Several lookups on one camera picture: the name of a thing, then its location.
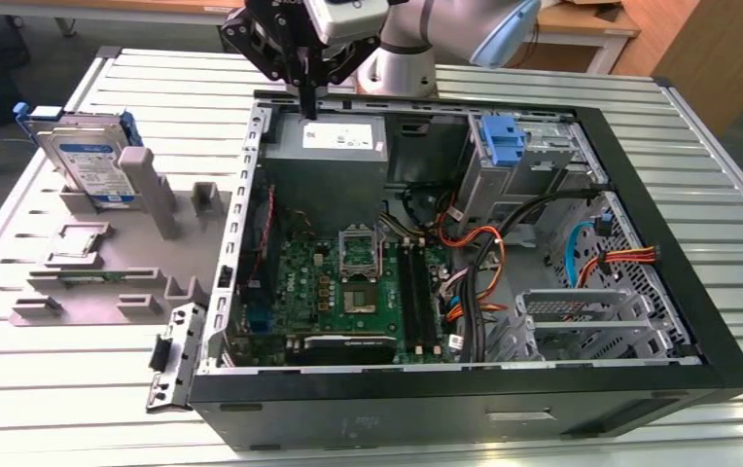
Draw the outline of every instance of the motherboard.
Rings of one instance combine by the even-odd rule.
[[[447,252],[439,246],[372,241],[372,237],[292,239],[280,248],[275,300],[271,306],[251,305],[247,322],[251,334],[239,340],[236,355],[243,363],[283,366],[299,363],[296,350],[311,337],[328,347],[364,347],[355,357],[374,358],[372,347],[390,347],[394,364],[443,363],[440,314],[431,290],[447,265]],[[410,258],[422,257],[412,275]],[[376,272],[347,274],[351,267],[375,265]],[[415,292],[422,291],[415,309]]]

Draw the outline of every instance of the black cable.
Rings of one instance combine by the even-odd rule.
[[[434,204],[434,208],[435,208],[435,212],[432,212],[432,223],[430,225],[426,225],[424,222],[422,221],[422,219],[419,219],[419,216],[415,212],[415,209],[412,208],[412,206],[410,205],[410,201],[412,200],[412,192],[416,190],[435,190],[435,189],[442,189],[442,188],[447,188],[450,187],[451,184],[448,182],[419,182],[419,183],[414,183],[411,184],[403,191],[403,193],[400,194],[400,201],[403,203],[403,210],[407,213],[407,216],[410,217],[410,220],[412,221],[412,224],[415,224],[416,229],[419,229],[423,234],[426,236],[430,237],[436,237],[435,235],[435,217],[438,216],[438,211],[440,210],[440,201],[442,199],[444,199],[450,193],[452,193],[450,190],[446,190],[443,192],[443,194],[440,195],[440,197],[438,197],[438,199],[435,200],[435,204]]]
[[[468,299],[467,286],[464,280],[459,282],[459,300],[462,301],[462,306],[464,306],[466,300]],[[464,348],[462,349],[462,362],[470,363],[472,361],[472,353],[475,351],[475,345],[472,340],[472,317],[470,314],[464,313]]]
[[[612,189],[611,186],[600,185],[594,186],[591,188],[576,188],[570,190],[562,190],[554,192],[547,195],[542,195],[534,199],[526,201],[514,211],[514,213],[504,219],[502,225],[499,226],[499,234],[502,237],[507,236],[507,234],[514,230],[516,225],[520,221],[524,220],[524,217],[535,211],[539,207],[542,207],[546,203],[555,201],[558,199],[570,199],[570,198],[579,198],[579,199],[594,199],[598,197],[604,191],[610,191]],[[482,244],[478,255],[475,257],[475,265],[476,268],[487,259],[487,255],[490,254],[490,249],[495,246],[495,243],[488,241]]]
[[[480,313],[480,306],[478,304],[478,293],[475,292],[476,279],[478,279],[478,272],[474,274],[467,274],[466,277],[467,304],[470,308],[475,310],[475,313],[471,313],[472,343],[474,343],[472,353],[475,357],[475,362],[483,362],[486,360],[484,346],[487,341],[487,333],[484,328],[484,316]]]

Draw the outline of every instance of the electronic component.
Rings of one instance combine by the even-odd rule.
[[[69,191],[86,194],[98,208],[143,209],[136,181],[119,166],[124,148],[142,146],[131,114],[65,113],[55,107],[27,111],[21,103],[18,122],[66,177]]]
[[[388,170],[383,118],[323,114],[300,124],[299,114],[276,115],[271,128],[266,139],[275,142],[266,144],[260,161],[278,205],[307,214],[320,239],[336,238],[352,224],[372,227]]]
[[[386,365],[392,363],[398,340],[387,336],[314,336],[300,352],[303,365]]]
[[[615,229],[615,216],[611,212],[594,218],[594,233],[599,236],[611,236]]]
[[[347,314],[376,312],[376,284],[370,282],[343,284],[343,312]]]
[[[464,338],[455,334],[450,335],[450,340],[447,341],[447,348],[451,351],[458,352],[464,348]]]

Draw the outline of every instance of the ventilation holes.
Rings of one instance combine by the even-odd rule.
[[[611,342],[608,342],[606,344],[606,346],[603,348],[599,349],[599,351],[591,356],[592,360],[596,360],[598,358],[600,358],[603,355],[606,355],[606,353],[608,353],[608,351],[615,348],[615,346],[622,342],[622,337],[616,337]]]

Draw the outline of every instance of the slotted aluminum table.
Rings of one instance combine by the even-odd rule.
[[[603,109],[743,347],[743,174],[676,91],[642,78],[454,66],[440,66],[438,78],[443,97]],[[199,179],[226,186],[240,164],[251,92],[280,88],[239,56],[123,50],[95,59],[69,110],[127,107],[174,188]],[[614,440],[234,452],[196,413],[144,413],[159,326],[15,328],[7,322],[65,215],[62,185],[38,152],[0,209],[0,465],[655,466],[686,457],[699,465],[743,465],[743,397]]]

